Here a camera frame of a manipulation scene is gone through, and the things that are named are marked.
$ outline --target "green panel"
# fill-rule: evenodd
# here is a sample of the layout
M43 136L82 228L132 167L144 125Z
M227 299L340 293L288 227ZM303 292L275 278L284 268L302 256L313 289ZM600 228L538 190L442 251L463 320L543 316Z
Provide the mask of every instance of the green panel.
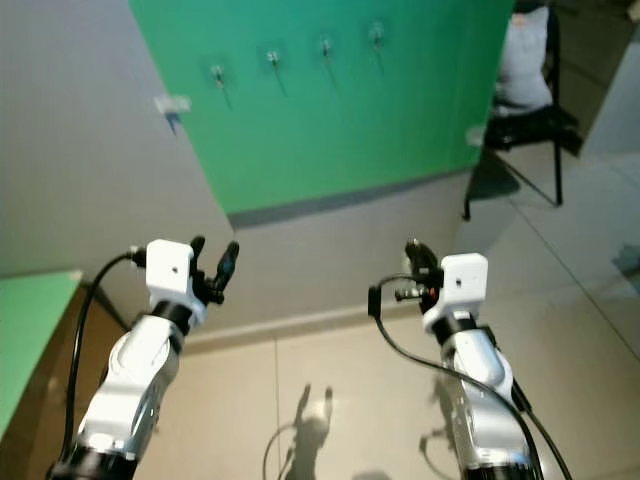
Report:
M475 164L465 133L485 121L512 0L130 5L167 90L192 99L181 120L232 213Z
M77 272L0 279L0 438L79 280Z

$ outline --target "green table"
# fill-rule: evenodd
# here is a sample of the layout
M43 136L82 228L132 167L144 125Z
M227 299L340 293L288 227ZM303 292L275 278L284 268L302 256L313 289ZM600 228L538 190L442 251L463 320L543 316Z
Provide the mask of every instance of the green table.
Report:
M0 438L80 279L77 271L0 279Z

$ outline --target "beige floor tile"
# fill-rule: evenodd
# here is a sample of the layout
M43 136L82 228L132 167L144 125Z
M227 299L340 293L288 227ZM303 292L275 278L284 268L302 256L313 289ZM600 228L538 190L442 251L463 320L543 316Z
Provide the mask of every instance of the beige floor tile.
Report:
M489 259L488 292L492 297L575 284L531 226L504 199L471 204L471 221L458 231L456 252L477 252Z
M640 359L640 270L636 268L629 278L618 276L608 284L587 282L584 286L607 320Z
M508 152L500 152L500 157L513 165L534 183L553 180L553 145L550 142L534 143L523 147L513 148ZM562 173L565 178L571 177L576 171L585 168L585 162L577 159L569 152L562 151Z
M608 473L596 478L590 478L589 480L638 480L640 478L640 468L633 468L631 470L616 471L614 473Z
M275 385L273 342L183 357L136 479L261 479Z
M640 464L640 363L581 289L490 300L481 319L576 478Z
M492 300L481 318L494 327L575 478L638 465L640 364L578 287ZM422 334L417 317L389 328L398 343L438 358L435 340ZM372 326L280 341L278 361L281 423L295 418L304 387L311 385L304 431L316 432L316 440L326 434L322 448L312 449L319 480L366 472L371 478L441 478L418 449L422 436L444 425L433 396L435 377L397 357ZM329 427L326 387L333 391ZM535 437L546 478L559 480L548 449ZM283 461L292 440L292 432L281 436ZM430 439L428 451L437 470L457 478L444 438Z
M401 340L417 334L415 342L436 355L435 341L420 334L417 322L407 329L407 322L396 321L390 328ZM395 355L374 326L279 341L278 363L281 423L294 420L305 385L311 385L304 426L298 430L303 433L296 449L297 476L285 473L283 478L312 478L308 450L317 451L318 480L439 478L419 451L420 438L444 426L432 399L435 377ZM333 391L328 433L323 415L327 387ZM292 431L281 437L283 460L292 440ZM455 458L443 439L431 440L428 451L440 470L455 475Z
M635 221L640 191L611 168L585 168L565 181L565 204L555 209L531 192L513 203L579 282L610 283L625 245L640 245Z
M611 159L611 167L640 188L640 154L624 155Z

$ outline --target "green wall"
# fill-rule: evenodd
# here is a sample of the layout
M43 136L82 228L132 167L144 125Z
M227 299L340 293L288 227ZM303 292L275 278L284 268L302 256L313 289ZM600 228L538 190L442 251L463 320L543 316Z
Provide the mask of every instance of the green wall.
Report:
M485 120L512 0L130 5L167 91L192 100L181 121L233 213L475 164L465 134Z

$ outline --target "black connector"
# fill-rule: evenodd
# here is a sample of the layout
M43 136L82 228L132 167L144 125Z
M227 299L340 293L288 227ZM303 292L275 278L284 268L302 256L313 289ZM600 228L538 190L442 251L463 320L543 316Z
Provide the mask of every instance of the black connector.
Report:
M196 242L201 237L196 237L194 241L191 243L192 248L194 248L194 253L196 255L200 254L202 250L202 245L200 242ZM233 276L233 272L236 270L236 260L238 259L238 253L240 252L240 245L238 242L231 242L227 246L224 254L220 258L218 262L218 267L216 270L216 276L214 278L205 277L204 272L202 270L195 270L192 273L193 277L193 293L194 295L205 305L208 303L215 303L217 305L222 305L224 302L224 289L226 288L229 280ZM195 262L192 260L192 269L194 267Z
M129 260L136 264L138 268L147 267L147 249L144 247L131 247L129 250Z
M380 287L369 287L367 311L370 317L380 318L382 313L382 289Z
M432 272L438 269L438 257L429 247L415 238L407 242L404 254L409 259L413 275L424 273L425 270Z

